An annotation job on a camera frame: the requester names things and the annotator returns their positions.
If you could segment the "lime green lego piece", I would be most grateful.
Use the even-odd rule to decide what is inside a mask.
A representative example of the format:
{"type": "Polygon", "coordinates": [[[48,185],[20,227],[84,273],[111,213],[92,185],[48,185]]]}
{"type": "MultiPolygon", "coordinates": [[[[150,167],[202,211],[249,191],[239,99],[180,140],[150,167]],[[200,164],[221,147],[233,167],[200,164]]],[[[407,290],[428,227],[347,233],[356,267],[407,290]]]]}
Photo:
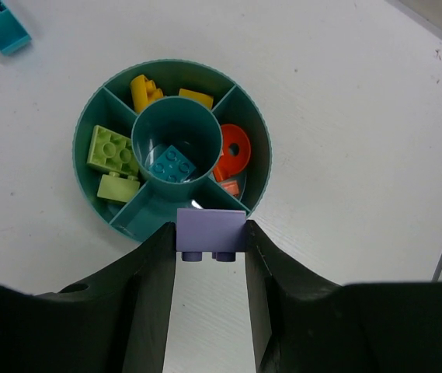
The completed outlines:
{"type": "Polygon", "coordinates": [[[119,204],[126,204],[140,189],[136,176],[121,177],[119,173],[110,172],[102,175],[97,190],[97,197],[119,204]]]}

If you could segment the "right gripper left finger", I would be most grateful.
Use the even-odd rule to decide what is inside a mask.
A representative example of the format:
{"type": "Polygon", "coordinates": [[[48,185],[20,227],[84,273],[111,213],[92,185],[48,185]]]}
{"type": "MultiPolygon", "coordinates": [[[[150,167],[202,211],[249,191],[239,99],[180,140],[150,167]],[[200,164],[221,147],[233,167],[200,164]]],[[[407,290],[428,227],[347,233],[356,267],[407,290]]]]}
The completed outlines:
{"type": "Polygon", "coordinates": [[[0,372],[160,372],[176,274],[176,228],[58,292],[0,285],[0,372]]]}

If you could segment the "lavender lego brick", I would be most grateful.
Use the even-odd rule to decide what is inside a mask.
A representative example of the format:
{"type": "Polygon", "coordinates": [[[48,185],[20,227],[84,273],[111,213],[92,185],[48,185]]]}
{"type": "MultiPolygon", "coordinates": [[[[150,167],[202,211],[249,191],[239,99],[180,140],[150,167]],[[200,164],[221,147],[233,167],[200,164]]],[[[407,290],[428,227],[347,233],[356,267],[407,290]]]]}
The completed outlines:
{"type": "Polygon", "coordinates": [[[246,213],[237,210],[180,208],[176,251],[184,262],[200,262],[211,253],[218,262],[234,262],[247,251],[246,213]]]}

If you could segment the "teal lego block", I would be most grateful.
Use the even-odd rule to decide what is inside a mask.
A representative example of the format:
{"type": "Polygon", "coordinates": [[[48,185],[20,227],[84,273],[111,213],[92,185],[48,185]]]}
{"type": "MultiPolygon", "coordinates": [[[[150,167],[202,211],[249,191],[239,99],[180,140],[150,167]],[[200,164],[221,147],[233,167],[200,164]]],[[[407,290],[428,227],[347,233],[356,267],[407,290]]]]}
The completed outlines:
{"type": "Polygon", "coordinates": [[[0,53],[8,56],[24,48],[32,38],[10,9],[0,1],[0,53]]]}

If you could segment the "orange round lego piece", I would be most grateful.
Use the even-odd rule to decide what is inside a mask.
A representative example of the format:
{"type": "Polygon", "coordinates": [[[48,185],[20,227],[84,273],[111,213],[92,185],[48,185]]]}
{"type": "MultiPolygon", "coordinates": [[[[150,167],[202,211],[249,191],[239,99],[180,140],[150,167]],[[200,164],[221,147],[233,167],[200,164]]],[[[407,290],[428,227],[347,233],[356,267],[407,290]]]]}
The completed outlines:
{"type": "Polygon", "coordinates": [[[234,124],[221,125],[223,146],[221,157],[214,167],[214,178],[224,181],[242,172],[251,157],[251,143],[248,135],[234,124]]]}

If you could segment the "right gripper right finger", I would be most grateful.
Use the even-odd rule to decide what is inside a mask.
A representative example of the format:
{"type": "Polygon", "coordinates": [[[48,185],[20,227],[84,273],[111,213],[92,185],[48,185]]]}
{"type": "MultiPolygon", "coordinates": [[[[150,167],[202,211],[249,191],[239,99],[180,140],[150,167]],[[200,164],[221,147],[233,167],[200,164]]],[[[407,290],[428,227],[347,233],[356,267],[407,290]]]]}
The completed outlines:
{"type": "Polygon", "coordinates": [[[258,372],[442,372],[442,282],[341,286],[245,231],[258,372]]]}

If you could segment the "yellow lego brick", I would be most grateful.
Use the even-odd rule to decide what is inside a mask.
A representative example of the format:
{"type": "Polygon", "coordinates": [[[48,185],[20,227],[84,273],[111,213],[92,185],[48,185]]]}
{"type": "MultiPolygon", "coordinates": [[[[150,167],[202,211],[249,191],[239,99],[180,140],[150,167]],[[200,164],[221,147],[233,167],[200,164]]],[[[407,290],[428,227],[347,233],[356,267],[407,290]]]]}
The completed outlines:
{"type": "Polygon", "coordinates": [[[188,99],[192,99],[192,100],[202,104],[203,106],[205,106],[209,110],[212,110],[213,105],[214,105],[214,97],[210,96],[206,93],[181,88],[179,90],[179,96],[186,97],[188,99]]]}

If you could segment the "small orange-yellow lego brick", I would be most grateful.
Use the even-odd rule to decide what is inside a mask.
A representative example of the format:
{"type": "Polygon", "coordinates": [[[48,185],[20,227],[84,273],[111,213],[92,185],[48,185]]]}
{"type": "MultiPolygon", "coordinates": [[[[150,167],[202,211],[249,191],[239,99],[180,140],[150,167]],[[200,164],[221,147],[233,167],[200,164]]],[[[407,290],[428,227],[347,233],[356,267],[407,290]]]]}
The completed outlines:
{"type": "Polygon", "coordinates": [[[141,113],[148,105],[164,97],[163,91],[153,80],[139,75],[130,83],[134,111],[141,113]]]}

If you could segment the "small orange lego piece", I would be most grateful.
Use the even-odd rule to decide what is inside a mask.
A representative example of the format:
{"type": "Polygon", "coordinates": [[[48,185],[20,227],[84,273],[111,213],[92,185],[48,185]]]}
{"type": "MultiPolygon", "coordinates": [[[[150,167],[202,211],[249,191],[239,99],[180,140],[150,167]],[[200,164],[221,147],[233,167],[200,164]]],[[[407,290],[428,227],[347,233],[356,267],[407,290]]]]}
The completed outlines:
{"type": "Polygon", "coordinates": [[[237,197],[240,194],[239,184],[237,180],[227,180],[220,183],[221,187],[231,194],[233,197],[237,197]]]}

